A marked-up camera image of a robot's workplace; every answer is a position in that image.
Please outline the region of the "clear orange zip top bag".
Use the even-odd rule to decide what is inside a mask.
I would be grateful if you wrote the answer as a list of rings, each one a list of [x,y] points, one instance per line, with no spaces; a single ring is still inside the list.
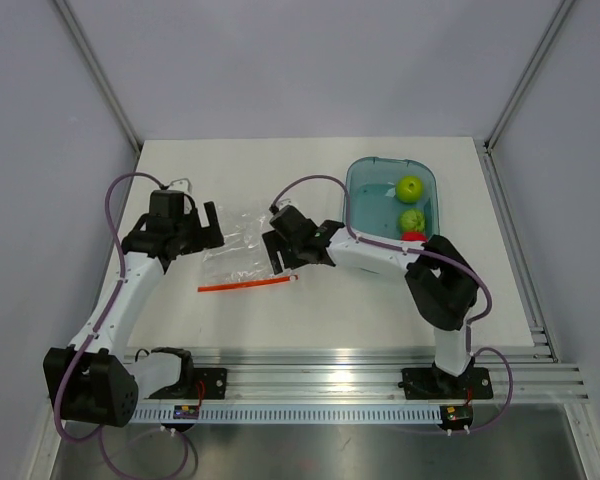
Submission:
[[[264,287],[294,282],[297,274],[273,272],[262,234],[271,214],[265,202],[218,207],[224,245],[204,253],[199,293]]]

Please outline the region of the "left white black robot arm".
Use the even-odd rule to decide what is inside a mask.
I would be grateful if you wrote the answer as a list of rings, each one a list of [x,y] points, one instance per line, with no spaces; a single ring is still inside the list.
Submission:
[[[50,349],[43,360],[55,421],[123,427],[145,399],[191,401],[199,408],[224,398],[226,369],[197,367],[186,349],[157,347],[124,362],[136,321],[170,265],[223,246],[214,203],[203,207],[206,225],[189,194],[151,193],[148,212],[121,242],[120,269],[104,298],[69,345]]]

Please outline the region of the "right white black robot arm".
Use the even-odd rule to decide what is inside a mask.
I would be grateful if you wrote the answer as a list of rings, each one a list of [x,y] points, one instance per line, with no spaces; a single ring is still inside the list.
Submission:
[[[420,316],[433,327],[435,356],[429,373],[403,386],[424,398],[468,398],[480,387],[468,345],[467,315],[480,283],[453,244],[434,235],[425,242],[384,244],[326,220],[318,225],[295,206],[275,207],[262,235],[273,272],[305,265],[365,270],[403,280]]]

